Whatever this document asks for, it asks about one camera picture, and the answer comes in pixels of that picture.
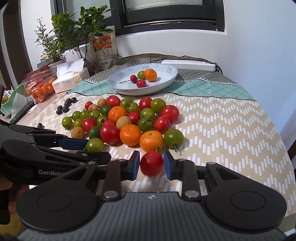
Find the person left hand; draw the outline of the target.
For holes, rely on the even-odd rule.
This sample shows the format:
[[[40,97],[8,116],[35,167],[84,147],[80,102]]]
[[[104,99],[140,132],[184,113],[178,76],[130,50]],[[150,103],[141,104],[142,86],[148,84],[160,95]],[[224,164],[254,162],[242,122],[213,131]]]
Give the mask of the person left hand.
[[[9,199],[6,204],[6,209],[9,214],[16,214],[16,202],[26,191],[29,190],[29,185],[13,184],[5,177],[1,177],[1,191],[8,190]]]

